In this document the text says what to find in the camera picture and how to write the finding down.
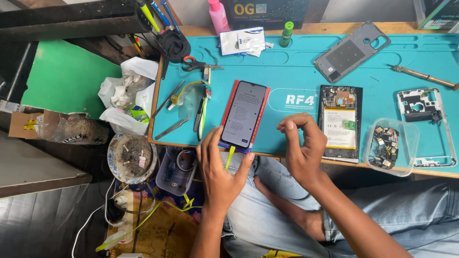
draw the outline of phone screen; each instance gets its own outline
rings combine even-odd
[[[264,86],[239,82],[223,129],[222,141],[242,149],[249,147],[265,94]]]

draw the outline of glue bottle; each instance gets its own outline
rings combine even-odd
[[[210,18],[212,19],[213,26],[217,35],[220,35],[220,32],[229,31],[230,27],[228,26],[228,19],[226,18],[225,8],[219,0],[207,0],[210,4],[209,13]]]
[[[288,47],[291,40],[291,30],[293,29],[293,22],[287,22],[285,24],[284,31],[282,32],[282,39],[280,40],[281,47]]]

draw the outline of qr code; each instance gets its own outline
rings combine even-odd
[[[257,4],[255,8],[257,13],[266,13],[266,4]]]

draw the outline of person's right hand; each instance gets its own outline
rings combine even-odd
[[[327,137],[314,118],[307,113],[293,114],[282,119],[276,128],[287,138],[285,160],[290,174],[303,187],[308,182],[314,182],[321,174],[320,161],[327,144]],[[300,146],[298,128],[303,130],[303,146]]]

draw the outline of green label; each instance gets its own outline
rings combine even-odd
[[[356,124],[354,121],[343,121],[342,122],[343,128],[346,130],[353,130],[355,131]]]

